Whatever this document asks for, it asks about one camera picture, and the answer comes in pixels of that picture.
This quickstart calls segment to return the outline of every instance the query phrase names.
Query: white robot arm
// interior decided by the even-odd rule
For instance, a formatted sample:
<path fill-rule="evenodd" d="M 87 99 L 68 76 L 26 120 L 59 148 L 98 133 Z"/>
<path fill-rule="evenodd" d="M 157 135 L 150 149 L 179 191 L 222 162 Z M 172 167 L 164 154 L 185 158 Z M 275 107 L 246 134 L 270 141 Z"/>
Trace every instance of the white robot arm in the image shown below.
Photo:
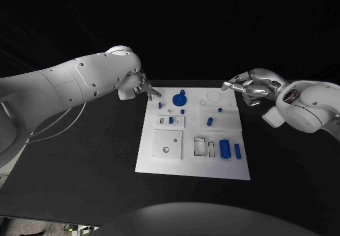
<path fill-rule="evenodd" d="M 339 85 L 320 81 L 290 84 L 277 73 L 255 68 L 223 82 L 222 90 L 226 89 L 244 94 L 249 106 L 258 105 L 262 97 L 275 101 L 275 107 L 262 116 L 274 128 L 287 122 L 306 133 L 324 129 L 340 140 Z"/>
<path fill-rule="evenodd" d="M 147 81 L 140 59 L 125 46 L 45 70 L 0 78 L 0 168 L 49 117 L 115 89 L 121 100 L 133 99 L 143 91 L 148 100 L 151 95 L 161 96 Z"/>

